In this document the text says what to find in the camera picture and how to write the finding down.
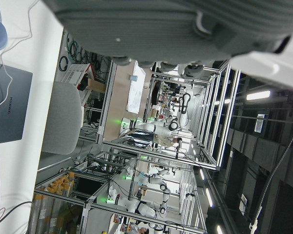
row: cardboard box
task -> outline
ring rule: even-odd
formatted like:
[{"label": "cardboard box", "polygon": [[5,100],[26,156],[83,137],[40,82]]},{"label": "cardboard box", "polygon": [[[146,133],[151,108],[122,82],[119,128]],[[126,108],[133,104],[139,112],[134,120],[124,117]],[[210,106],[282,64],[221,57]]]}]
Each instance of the cardboard box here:
[{"label": "cardboard box", "polygon": [[101,94],[105,93],[106,85],[102,84],[96,80],[88,79],[88,89],[91,89],[93,91],[99,92]]}]

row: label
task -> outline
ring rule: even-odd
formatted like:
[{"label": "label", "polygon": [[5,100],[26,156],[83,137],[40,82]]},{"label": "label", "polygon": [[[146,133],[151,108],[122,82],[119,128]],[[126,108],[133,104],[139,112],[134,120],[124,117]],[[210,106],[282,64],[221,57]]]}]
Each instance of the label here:
[{"label": "label", "polygon": [[104,132],[104,127],[103,126],[99,126],[99,128],[98,128],[98,134],[103,134],[103,132]]},{"label": "label", "polygon": [[47,209],[43,209],[40,211],[39,219],[45,218],[45,212]]},{"label": "label", "polygon": [[57,218],[50,219],[50,227],[55,227],[57,225]]}]

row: computer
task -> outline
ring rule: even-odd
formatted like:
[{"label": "computer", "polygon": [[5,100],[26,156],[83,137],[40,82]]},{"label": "computer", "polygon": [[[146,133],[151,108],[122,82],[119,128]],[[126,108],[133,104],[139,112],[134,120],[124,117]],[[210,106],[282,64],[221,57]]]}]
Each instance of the computer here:
[{"label": "computer", "polygon": [[[13,78],[7,99],[0,105],[0,143],[22,139],[33,74],[5,66]],[[0,103],[5,99],[11,78],[0,64]]]}]

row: chair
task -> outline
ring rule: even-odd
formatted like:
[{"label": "chair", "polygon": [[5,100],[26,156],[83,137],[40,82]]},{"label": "chair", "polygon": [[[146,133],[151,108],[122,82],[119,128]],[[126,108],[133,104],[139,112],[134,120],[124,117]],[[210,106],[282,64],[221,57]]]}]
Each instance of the chair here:
[{"label": "chair", "polygon": [[87,50],[143,67],[274,52],[293,32],[293,0],[44,2]]},{"label": "chair", "polygon": [[74,151],[80,133],[82,107],[77,88],[54,82],[42,151],[67,155]]}]

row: white cable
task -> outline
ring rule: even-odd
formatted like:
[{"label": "white cable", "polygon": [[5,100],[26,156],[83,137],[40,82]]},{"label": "white cable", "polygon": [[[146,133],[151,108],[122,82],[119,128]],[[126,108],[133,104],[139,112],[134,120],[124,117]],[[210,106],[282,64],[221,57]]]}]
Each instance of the white cable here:
[{"label": "white cable", "polygon": [[0,102],[0,106],[6,101],[6,99],[8,98],[8,95],[9,95],[9,88],[10,88],[10,85],[13,81],[13,78],[8,74],[7,70],[5,69],[5,65],[3,64],[3,60],[2,60],[2,55],[5,54],[6,52],[12,50],[14,47],[16,47],[18,44],[20,44],[22,41],[25,41],[25,40],[28,40],[30,38],[33,37],[33,34],[32,34],[32,30],[31,30],[31,22],[30,22],[30,16],[29,16],[29,13],[30,13],[30,10],[39,2],[39,0],[35,0],[28,8],[27,10],[27,13],[28,13],[28,23],[29,23],[29,34],[28,36],[26,36],[24,39],[22,40],[19,40],[15,45],[13,45],[11,48],[3,51],[1,54],[0,54],[0,63],[3,65],[3,68],[4,68],[4,71],[6,73],[6,75],[11,79],[9,84],[8,84],[8,87],[7,87],[7,91],[6,91],[6,96],[5,96],[5,99]]}]

